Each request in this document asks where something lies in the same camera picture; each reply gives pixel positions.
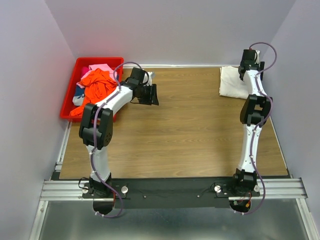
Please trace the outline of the white t shirt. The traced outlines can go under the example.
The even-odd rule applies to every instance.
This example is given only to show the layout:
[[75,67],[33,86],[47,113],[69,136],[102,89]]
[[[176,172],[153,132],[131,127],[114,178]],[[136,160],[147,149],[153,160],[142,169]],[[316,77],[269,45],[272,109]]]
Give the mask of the white t shirt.
[[240,79],[237,67],[222,66],[220,68],[219,95],[243,100],[249,96],[247,86]]

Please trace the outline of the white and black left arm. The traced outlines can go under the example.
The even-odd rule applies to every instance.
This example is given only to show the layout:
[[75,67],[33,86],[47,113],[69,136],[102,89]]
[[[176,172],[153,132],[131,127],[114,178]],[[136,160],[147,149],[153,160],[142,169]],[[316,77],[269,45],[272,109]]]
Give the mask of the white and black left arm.
[[79,137],[89,153],[91,173],[88,183],[82,187],[84,196],[111,198],[115,194],[111,189],[112,175],[107,150],[113,137],[114,116],[134,99],[138,104],[158,106],[154,77],[154,72],[134,67],[126,80],[117,82],[117,87],[109,96],[85,105]]

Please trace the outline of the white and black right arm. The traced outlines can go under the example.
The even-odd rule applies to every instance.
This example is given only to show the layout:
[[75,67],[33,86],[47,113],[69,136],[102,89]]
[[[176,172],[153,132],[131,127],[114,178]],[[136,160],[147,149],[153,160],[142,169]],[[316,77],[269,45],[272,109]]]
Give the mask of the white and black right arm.
[[259,178],[256,163],[258,143],[272,108],[272,99],[265,92],[261,81],[263,67],[259,51],[251,48],[243,51],[238,73],[240,80],[247,86],[248,97],[239,117],[244,132],[240,162],[230,183],[230,191],[235,196],[246,196],[253,192]]

